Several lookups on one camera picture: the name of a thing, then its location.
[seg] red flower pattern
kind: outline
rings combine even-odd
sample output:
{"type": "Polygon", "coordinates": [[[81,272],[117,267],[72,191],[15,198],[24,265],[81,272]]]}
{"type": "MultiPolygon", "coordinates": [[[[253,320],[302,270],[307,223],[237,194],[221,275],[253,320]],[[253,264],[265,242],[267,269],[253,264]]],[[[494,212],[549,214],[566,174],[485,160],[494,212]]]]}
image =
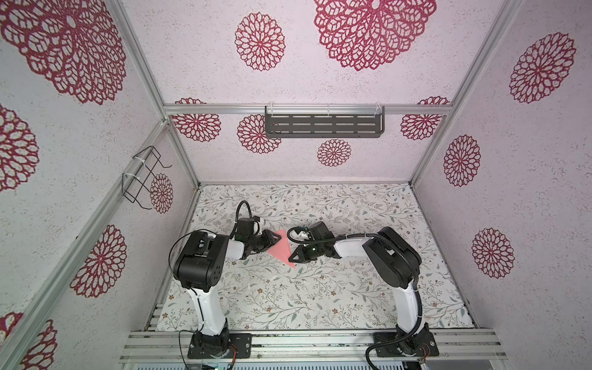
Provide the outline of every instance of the red flower pattern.
{"type": "Polygon", "coordinates": [[[575,47],[567,34],[548,34],[528,47],[510,76],[510,93],[527,104],[549,95],[570,74],[575,47]]]}
{"type": "Polygon", "coordinates": [[[284,56],[286,45],[282,28],[267,14],[247,15],[234,36],[240,58],[254,70],[269,70],[284,56]]]}
{"type": "Polygon", "coordinates": [[[70,287],[76,295],[98,297],[115,285],[126,266],[127,246],[121,230],[109,225],[78,270],[70,287]]]}
{"type": "Polygon", "coordinates": [[[317,159],[328,167],[335,167],[345,163],[352,154],[352,148],[341,139],[325,141],[318,148],[317,159]]]}
{"type": "Polygon", "coordinates": [[[44,330],[37,335],[33,346],[21,361],[21,370],[47,370],[53,364],[53,355],[57,348],[57,330],[53,328],[53,320],[45,323],[44,330]]]}
{"type": "MultiPolygon", "coordinates": [[[[430,96],[418,104],[448,104],[450,101],[441,96],[430,96]]],[[[442,116],[439,114],[407,114],[401,121],[403,136],[413,140],[421,140],[432,136],[442,116]]]]}
{"type": "Polygon", "coordinates": [[[409,50],[436,0],[315,0],[319,42],[343,67],[376,69],[409,50]]]}
{"type": "Polygon", "coordinates": [[[4,340],[8,337],[12,331],[12,328],[14,328],[21,317],[22,312],[11,312],[0,318],[0,346],[2,345],[2,342],[4,342],[4,340]]]}
{"type": "Polygon", "coordinates": [[[444,155],[444,174],[452,185],[460,187],[473,180],[480,164],[477,141],[461,135],[452,141],[444,155]]]}
{"type": "Polygon", "coordinates": [[[492,278],[503,278],[514,267],[514,249],[499,230],[479,231],[473,240],[472,249],[479,269],[492,278]]]}
{"type": "Polygon", "coordinates": [[[0,32],[60,93],[103,104],[123,89],[126,54],[101,0],[0,0],[0,32]]]}
{"type": "Polygon", "coordinates": [[[0,105],[0,192],[27,182],[39,162],[38,151],[28,124],[0,105]]]}
{"type": "Polygon", "coordinates": [[[159,173],[152,180],[150,200],[158,213],[170,210],[170,206],[173,204],[173,185],[164,173],[159,173]]]}
{"type": "Polygon", "coordinates": [[[257,114],[243,118],[237,128],[241,144],[253,153],[273,152],[282,139],[272,139],[265,134],[265,117],[257,114]]]}
{"type": "MultiPolygon", "coordinates": [[[[176,104],[205,104],[199,99],[182,98],[176,104]]],[[[220,118],[217,114],[178,114],[171,116],[179,132],[195,141],[214,140],[220,134],[220,118]]]]}

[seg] cable tie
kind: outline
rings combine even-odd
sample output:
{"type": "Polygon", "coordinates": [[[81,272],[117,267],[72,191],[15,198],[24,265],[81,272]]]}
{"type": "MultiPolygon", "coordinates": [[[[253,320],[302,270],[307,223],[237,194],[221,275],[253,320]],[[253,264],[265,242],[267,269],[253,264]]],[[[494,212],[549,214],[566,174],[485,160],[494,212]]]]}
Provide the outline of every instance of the cable tie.
{"type": "Polygon", "coordinates": [[[126,172],[126,173],[124,173],[124,175],[130,175],[130,176],[133,176],[133,177],[135,177],[136,179],[138,179],[138,181],[140,181],[140,182],[141,182],[140,178],[139,178],[138,176],[134,175],[133,173],[126,172]]]}

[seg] floral tablecloth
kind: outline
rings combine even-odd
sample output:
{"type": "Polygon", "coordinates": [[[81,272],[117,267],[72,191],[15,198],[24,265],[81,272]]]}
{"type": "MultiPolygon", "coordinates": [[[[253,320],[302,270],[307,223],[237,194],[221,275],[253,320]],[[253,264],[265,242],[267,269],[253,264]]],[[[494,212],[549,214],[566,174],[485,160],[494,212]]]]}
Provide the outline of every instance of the floral tablecloth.
{"type": "MultiPolygon", "coordinates": [[[[335,235],[392,227],[422,257],[419,288],[430,327],[474,327],[408,185],[204,186],[192,228],[230,233],[241,200],[272,231],[319,220],[335,235]]],[[[391,287],[368,258],[319,258],[295,269],[267,253],[226,260],[218,290],[231,330],[376,329],[397,322],[391,287]]],[[[157,329],[196,326],[189,295],[173,280],[157,329]]]]}

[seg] pink triangle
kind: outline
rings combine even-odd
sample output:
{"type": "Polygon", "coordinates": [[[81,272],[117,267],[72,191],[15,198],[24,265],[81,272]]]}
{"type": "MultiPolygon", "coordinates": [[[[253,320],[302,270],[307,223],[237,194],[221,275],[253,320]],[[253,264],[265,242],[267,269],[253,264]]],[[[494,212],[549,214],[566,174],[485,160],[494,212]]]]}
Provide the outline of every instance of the pink triangle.
{"type": "Polygon", "coordinates": [[[296,266],[292,262],[288,261],[288,258],[292,255],[292,250],[290,250],[290,242],[288,240],[288,233],[286,230],[275,231],[275,233],[281,236],[282,239],[274,246],[269,248],[267,253],[295,269],[296,266]]]}

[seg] wire rack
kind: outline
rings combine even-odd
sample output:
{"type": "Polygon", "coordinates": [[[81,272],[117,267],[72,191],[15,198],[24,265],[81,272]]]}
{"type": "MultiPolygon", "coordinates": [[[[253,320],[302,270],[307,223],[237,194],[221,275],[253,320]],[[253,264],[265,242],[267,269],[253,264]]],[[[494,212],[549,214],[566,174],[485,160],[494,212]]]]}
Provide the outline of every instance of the wire rack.
{"type": "Polygon", "coordinates": [[[126,173],[121,174],[121,193],[130,202],[138,203],[138,205],[141,208],[144,208],[145,210],[151,210],[152,207],[150,207],[150,208],[144,207],[140,203],[140,201],[138,200],[138,196],[140,195],[142,189],[145,189],[148,193],[151,193],[150,189],[148,189],[148,187],[146,186],[146,182],[148,181],[148,179],[150,178],[151,175],[153,178],[156,177],[156,175],[154,174],[154,168],[156,167],[156,165],[160,165],[162,168],[170,168],[173,165],[170,165],[170,166],[163,165],[162,162],[160,161],[161,155],[160,155],[158,149],[156,149],[152,145],[142,149],[141,151],[136,153],[132,158],[135,160],[141,161],[142,167],[140,167],[138,169],[138,171],[136,171],[136,173],[126,172],[126,173]],[[156,160],[155,160],[154,164],[152,164],[151,166],[148,166],[146,164],[146,162],[148,162],[150,160],[151,156],[154,157],[156,160]],[[146,177],[143,180],[140,177],[138,177],[138,173],[140,172],[140,169],[142,169],[142,168],[148,169],[148,173],[146,174],[146,177]],[[131,177],[131,181],[126,186],[126,182],[130,177],[131,177]],[[134,185],[135,182],[138,182],[140,184],[140,188],[138,189],[138,191],[135,194],[133,194],[129,190],[134,185]]]}

